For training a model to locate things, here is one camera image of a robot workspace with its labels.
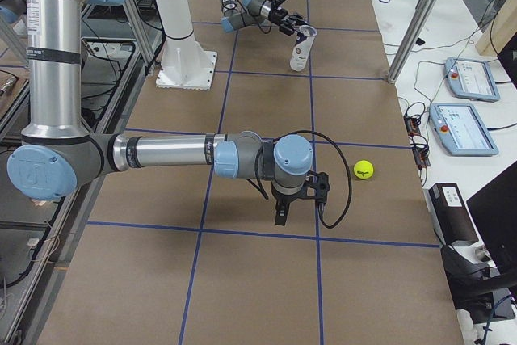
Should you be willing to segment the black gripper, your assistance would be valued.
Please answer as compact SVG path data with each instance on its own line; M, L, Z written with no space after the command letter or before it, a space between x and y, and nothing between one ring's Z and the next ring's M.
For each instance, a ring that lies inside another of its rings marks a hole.
M306 187L282 187L276 183L271 184L271 194L274 196L275 204L275 225L285 226L288 218L290 203L306 195Z
M294 34L299 26L308 24L302 15L289 14L288 11L282 7L279 10L272 8L269 13L269 20L279 27L280 32L287 36Z

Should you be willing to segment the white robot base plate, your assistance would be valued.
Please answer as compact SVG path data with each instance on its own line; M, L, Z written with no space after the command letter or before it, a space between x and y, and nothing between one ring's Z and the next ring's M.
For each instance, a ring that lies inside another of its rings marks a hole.
M217 52L201 50L189 57L179 48L164 53L158 73L158 88L209 90L215 72Z

